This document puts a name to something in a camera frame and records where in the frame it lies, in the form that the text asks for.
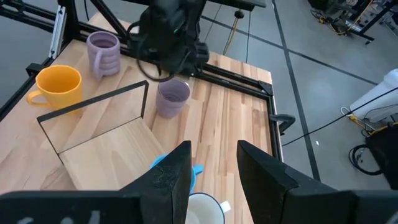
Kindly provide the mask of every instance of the mug handle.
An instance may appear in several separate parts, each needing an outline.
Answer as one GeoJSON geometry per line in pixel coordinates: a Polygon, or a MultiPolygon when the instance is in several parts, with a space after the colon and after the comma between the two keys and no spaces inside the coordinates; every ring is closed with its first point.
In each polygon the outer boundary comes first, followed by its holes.
{"type": "Polygon", "coordinates": [[[94,59],[94,76],[97,79],[101,79],[102,78],[102,74],[100,71],[100,62],[101,62],[101,58],[102,58],[102,50],[99,50],[97,52],[97,54],[95,55],[95,59],[94,59]]]}
{"type": "Polygon", "coordinates": [[[193,166],[193,173],[195,173],[195,175],[201,174],[202,172],[203,172],[203,165],[193,166]]]}
{"type": "Polygon", "coordinates": [[[38,103],[38,102],[33,102],[33,99],[37,96],[41,96],[42,93],[40,92],[40,90],[36,90],[33,92],[30,92],[27,96],[26,96],[26,101],[28,104],[32,105],[32,106],[39,106],[39,107],[50,107],[49,103],[38,103]]]}

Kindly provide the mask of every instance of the blue cup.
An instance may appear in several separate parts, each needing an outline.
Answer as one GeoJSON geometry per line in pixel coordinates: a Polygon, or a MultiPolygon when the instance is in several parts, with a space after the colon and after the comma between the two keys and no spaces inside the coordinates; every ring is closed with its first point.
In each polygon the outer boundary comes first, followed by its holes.
{"type": "MultiPolygon", "coordinates": [[[[150,166],[152,169],[154,166],[156,166],[163,158],[165,158],[167,155],[159,156],[155,162],[150,166]]],[[[201,174],[203,172],[203,165],[195,165],[192,167],[192,174],[191,174],[191,187],[189,190],[189,194],[193,193],[193,189],[195,188],[195,184],[197,183],[197,175],[201,174]]]]}

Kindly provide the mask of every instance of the purple mug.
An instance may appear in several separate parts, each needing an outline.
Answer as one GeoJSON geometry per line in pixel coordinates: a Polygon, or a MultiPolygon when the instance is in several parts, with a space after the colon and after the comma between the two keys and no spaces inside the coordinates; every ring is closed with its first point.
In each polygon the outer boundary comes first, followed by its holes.
{"type": "Polygon", "coordinates": [[[173,118],[178,115],[190,95],[187,83],[173,78],[167,82],[159,83],[156,94],[156,109],[163,118],[173,118]]]}
{"type": "Polygon", "coordinates": [[[105,31],[90,34],[87,38],[90,68],[97,79],[120,72],[120,41],[105,31]]]}

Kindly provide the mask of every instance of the butcher block tabletop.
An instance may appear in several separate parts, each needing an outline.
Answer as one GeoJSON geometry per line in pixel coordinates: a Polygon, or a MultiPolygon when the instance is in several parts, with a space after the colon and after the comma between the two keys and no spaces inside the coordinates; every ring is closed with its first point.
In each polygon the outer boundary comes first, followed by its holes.
{"type": "MultiPolygon", "coordinates": [[[[89,23],[113,31],[99,13],[89,23]]],[[[157,73],[154,65],[142,64],[149,74],[157,73]]],[[[222,55],[211,53],[209,64],[272,83],[270,72],[222,55]]],[[[90,72],[86,44],[77,40],[65,48],[53,65],[69,65],[81,73],[85,100],[147,80],[134,58],[122,56],[121,71],[98,81],[90,72]]],[[[232,209],[226,214],[227,224],[252,223],[239,179],[236,145],[238,140],[246,140],[272,154],[266,102],[203,80],[177,78],[187,82],[191,89],[178,116],[164,119],[157,114],[158,83],[148,80],[143,119],[122,126],[116,124],[127,119],[120,114],[125,113],[123,108],[131,111],[128,116],[139,116],[142,88],[100,101],[95,110],[83,109],[78,119],[68,122],[68,128],[61,128],[60,118],[46,121],[43,127],[49,138],[61,142],[55,150],[37,121],[37,117],[51,111],[21,99],[0,123],[0,194],[15,190],[118,190],[147,171],[157,156],[191,140],[192,164],[204,165],[194,191],[206,192],[219,202],[228,201],[232,209]],[[103,116],[115,119],[99,119],[103,116]],[[142,145],[147,152],[129,151],[142,145]],[[119,175],[125,170],[131,175],[119,175]]]]}

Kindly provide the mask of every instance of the black cable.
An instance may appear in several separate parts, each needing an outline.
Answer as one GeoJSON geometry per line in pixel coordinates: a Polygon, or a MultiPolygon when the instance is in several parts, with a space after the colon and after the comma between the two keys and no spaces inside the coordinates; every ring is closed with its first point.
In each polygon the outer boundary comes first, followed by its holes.
{"type": "Polygon", "coordinates": [[[220,11],[220,9],[221,9],[221,4],[220,4],[220,6],[219,6],[219,8],[218,8],[218,10],[217,10],[217,12],[216,12],[216,15],[214,16],[213,22],[211,22],[209,32],[207,32],[207,35],[206,35],[206,37],[205,37],[204,42],[206,42],[207,37],[209,36],[209,33],[210,33],[210,31],[211,31],[211,28],[213,27],[214,21],[216,20],[217,15],[218,15],[218,12],[220,11]]]}
{"type": "Polygon", "coordinates": [[[249,57],[250,23],[251,23],[251,12],[249,12],[248,42],[246,43],[246,63],[248,63],[248,57],[249,57]]]}
{"type": "Polygon", "coordinates": [[[334,121],[331,121],[331,122],[329,122],[328,124],[326,124],[326,125],[324,125],[324,126],[322,126],[322,127],[320,127],[320,128],[317,128],[317,129],[315,129],[315,130],[313,130],[313,131],[310,131],[309,133],[304,134],[303,136],[300,136],[300,137],[298,137],[298,138],[296,138],[296,139],[294,139],[294,140],[291,140],[290,142],[288,142],[288,143],[286,143],[286,144],[283,144],[282,146],[287,146],[288,144],[291,144],[291,143],[293,143],[293,142],[295,142],[295,141],[297,141],[297,140],[299,140],[299,139],[304,138],[305,136],[308,136],[308,135],[310,135],[310,134],[312,134],[312,133],[315,133],[315,132],[317,132],[317,131],[319,131],[319,130],[321,130],[321,129],[323,129],[323,128],[325,128],[325,127],[327,127],[327,126],[329,126],[329,125],[331,125],[331,124],[333,124],[333,123],[335,123],[335,122],[337,122],[337,121],[340,120],[341,118],[346,118],[346,115],[350,115],[350,114],[354,113],[355,111],[357,111],[357,110],[361,109],[362,107],[364,107],[364,106],[366,106],[366,105],[372,103],[373,101],[377,100],[378,98],[383,97],[383,96],[385,96],[385,95],[387,95],[387,94],[389,94],[389,93],[391,93],[391,92],[393,92],[393,91],[395,91],[395,90],[398,90],[398,87],[397,87],[397,88],[394,88],[394,89],[392,89],[392,90],[390,90],[390,91],[388,91],[388,92],[385,92],[385,93],[381,94],[380,96],[378,96],[378,97],[376,97],[376,98],[374,98],[374,99],[368,101],[367,103],[365,103],[365,104],[363,104],[363,105],[361,105],[361,106],[355,108],[354,110],[349,111],[348,113],[346,113],[346,114],[340,116],[339,118],[335,119],[334,121]]]}
{"type": "Polygon", "coordinates": [[[355,168],[357,168],[359,171],[361,171],[362,173],[367,174],[367,175],[380,175],[380,174],[382,174],[384,172],[386,166],[387,166],[387,163],[388,163],[387,157],[382,151],[377,150],[377,149],[372,149],[366,144],[358,145],[358,146],[355,146],[354,148],[352,148],[348,152],[348,159],[349,159],[349,161],[351,162],[351,164],[355,168]],[[358,155],[358,156],[356,155],[356,152],[358,150],[360,150],[360,149],[369,149],[373,153],[379,154],[379,158],[381,158],[384,161],[384,164],[380,166],[379,170],[377,170],[377,171],[367,171],[367,170],[365,170],[365,169],[363,169],[362,167],[359,166],[358,162],[361,159],[361,156],[362,156],[363,152],[361,152],[361,154],[358,155]]]}
{"type": "Polygon", "coordinates": [[[154,77],[150,76],[148,73],[146,73],[145,70],[144,70],[144,68],[143,68],[142,65],[141,65],[140,52],[141,52],[142,45],[143,45],[143,43],[145,42],[146,38],[147,38],[147,34],[145,34],[145,35],[143,36],[142,40],[138,43],[138,47],[137,47],[137,58],[136,58],[137,60],[136,60],[136,61],[137,61],[137,65],[138,65],[139,70],[140,70],[148,79],[150,79],[150,80],[152,80],[152,81],[154,81],[154,82],[166,82],[166,81],[171,80],[172,78],[174,78],[174,76],[175,76],[176,73],[179,73],[179,72],[182,71],[183,65],[184,65],[186,59],[187,59],[187,58],[189,57],[189,55],[191,54],[191,51],[188,51],[188,52],[185,54],[184,58],[181,60],[179,66],[178,66],[178,69],[177,69],[176,71],[174,71],[173,73],[170,73],[170,75],[169,75],[168,77],[166,77],[166,78],[154,78],[154,77]]]}
{"type": "Polygon", "coordinates": [[[84,3],[85,3],[86,18],[87,18],[87,21],[89,21],[89,20],[90,20],[90,18],[88,17],[88,11],[87,11],[87,0],[84,0],[84,3]]]}
{"type": "Polygon", "coordinates": [[[365,116],[363,117],[363,123],[364,123],[365,131],[369,133],[369,130],[367,129],[368,127],[366,126],[366,117],[367,117],[367,115],[368,115],[370,112],[376,111],[376,110],[380,110],[380,109],[384,109],[384,108],[390,108],[390,107],[393,107],[393,106],[398,106],[398,103],[394,103],[393,105],[382,106],[382,107],[379,107],[379,108],[374,108],[374,109],[372,109],[372,110],[369,110],[369,111],[365,114],[365,116]]]}
{"type": "Polygon", "coordinates": [[[227,50],[227,48],[228,48],[228,44],[230,44],[229,42],[232,41],[232,40],[231,40],[231,38],[233,38],[233,37],[232,37],[232,33],[234,32],[235,29],[238,28],[238,25],[237,25],[238,20],[239,20],[238,18],[235,18],[235,20],[234,20],[234,22],[233,22],[233,24],[232,24],[231,31],[229,32],[228,39],[226,40],[226,43],[225,43],[225,46],[224,46],[223,55],[226,54],[226,50],[227,50]]]}

